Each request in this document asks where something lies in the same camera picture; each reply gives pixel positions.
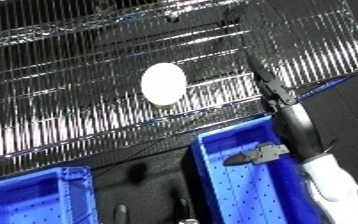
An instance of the blue container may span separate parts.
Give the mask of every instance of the blue container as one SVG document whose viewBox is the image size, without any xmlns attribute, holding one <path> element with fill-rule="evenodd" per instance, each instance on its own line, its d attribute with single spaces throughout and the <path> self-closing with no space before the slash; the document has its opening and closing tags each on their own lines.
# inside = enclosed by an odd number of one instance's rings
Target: blue container
<svg viewBox="0 0 358 224">
<path fill-rule="evenodd" d="M 268 141 L 280 143 L 270 117 L 264 117 L 202 134 L 192 144 L 214 223 L 319 223 L 289 156 L 259 165 L 223 166 L 229 156 Z"/>
<path fill-rule="evenodd" d="M 0 181 L 0 224 L 36 223 L 98 223 L 89 168 L 53 168 Z"/>
</svg>

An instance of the white ball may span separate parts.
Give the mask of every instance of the white ball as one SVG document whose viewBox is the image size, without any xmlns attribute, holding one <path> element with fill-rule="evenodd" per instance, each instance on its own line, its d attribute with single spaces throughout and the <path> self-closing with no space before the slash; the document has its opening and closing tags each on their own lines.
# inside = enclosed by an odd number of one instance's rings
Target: white ball
<svg viewBox="0 0 358 224">
<path fill-rule="evenodd" d="M 183 70 L 172 63 L 158 63 L 146 70 L 141 81 L 144 96 L 157 106 L 170 106 L 186 93 Z"/>
</svg>

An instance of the black cable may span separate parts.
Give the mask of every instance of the black cable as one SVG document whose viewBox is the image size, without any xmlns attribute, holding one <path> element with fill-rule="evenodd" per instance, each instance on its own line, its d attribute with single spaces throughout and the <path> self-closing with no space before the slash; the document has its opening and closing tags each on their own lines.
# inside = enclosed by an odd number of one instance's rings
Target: black cable
<svg viewBox="0 0 358 224">
<path fill-rule="evenodd" d="M 136 152 L 136 153 L 134 153 L 134 154 L 128 156 L 128 157 L 127 157 L 126 159 L 124 159 L 123 161 L 118 162 L 118 163 L 112 165 L 111 167 L 107 168 L 105 171 L 103 171 L 103 172 L 99 173 L 98 175 L 94 176 L 94 177 L 93 177 L 93 180 L 96 180 L 97 178 L 103 176 L 104 174 L 110 172 L 111 170 L 117 168 L 118 166 L 120 166 L 120 165 L 122 165 L 122 164 L 124 164 L 124 163 L 126 163 L 126 162 L 128 162 L 128 161 L 130 161 L 131 159 L 133 159 L 133 158 L 136 157 L 137 155 L 139 155 L 139 154 L 145 152 L 147 149 L 149 149 L 149 148 L 151 148 L 151 147 L 157 145 L 158 143 L 161 143 L 162 141 L 164 141 L 164 140 L 166 140 L 166 139 L 168 139 L 168 138 L 170 138 L 170 137 L 176 135 L 178 132 L 181 132 L 183 128 L 185 128 L 185 127 L 191 125 L 191 124 L 192 124 L 193 122 L 195 122 L 195 121 L 200 120 L 200 119 L 201 119 L 202 117 L 204 117 L 207 113 L 208 113 L 208 112 L 205 112 L 205 113 L 202 114 L 201 116 L 192 119 L 191 121 L 187 122 L 186 124 L 184 124 L 183 126 L 181 126 L 180 128 L 178 128 L 178 129 L 177 129 L 176 131 L 174 131 L 172 134 L 167 135 L 167 136 L 165 136 L 165 137 L 163 137 L 163 138 L 160 138 L 160 139 L 156 140 L 156 141 L 153 142 L 152 144 L 150 144 L 150 145 L 146 146 L 145 148 L 139 150 L 138 152 Z"/>
</svg>

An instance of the metal grid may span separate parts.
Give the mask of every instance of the metal grid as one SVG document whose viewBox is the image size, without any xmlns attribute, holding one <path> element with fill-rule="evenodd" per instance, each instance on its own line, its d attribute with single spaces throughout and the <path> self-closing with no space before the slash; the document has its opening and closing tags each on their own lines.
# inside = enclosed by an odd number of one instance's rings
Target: metal grid
<svg viewBox="0 0 358 224">
<path fill-rule="evenodd" d="M 248 52 L 302 87 L 358 67 L 358 26 L 343 0 L 0 0 L 0 176 L 260 113 Z M 159 62 L 189 82 L 169 111 Z"/>
</svg>

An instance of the black surface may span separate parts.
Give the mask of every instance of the black surface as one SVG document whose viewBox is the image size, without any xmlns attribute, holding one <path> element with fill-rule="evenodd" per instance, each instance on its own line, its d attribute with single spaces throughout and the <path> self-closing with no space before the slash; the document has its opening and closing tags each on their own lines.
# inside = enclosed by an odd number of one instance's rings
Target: black surface
<svg viewBox="0 0 358 224">
<path fill-rule="evenodd" d="M 349 3 L 358 20 L 358 1 Z M 331 152 L 358 182 L 358 78 L 307 100 L 305 106 L 325 146 L 337 139 Z M 108 168 L 95 170 L 94 174 L 104 169 Z M 112 223 L 114 208 L 119 204 L 128 206 L 132 223 L 173 223 L 178 198 L 189 201 L 191 217 L 210 223 L 187 148 L 126 163 L 98 177 L 94 184 L 101 223 Z"/>
</svg>

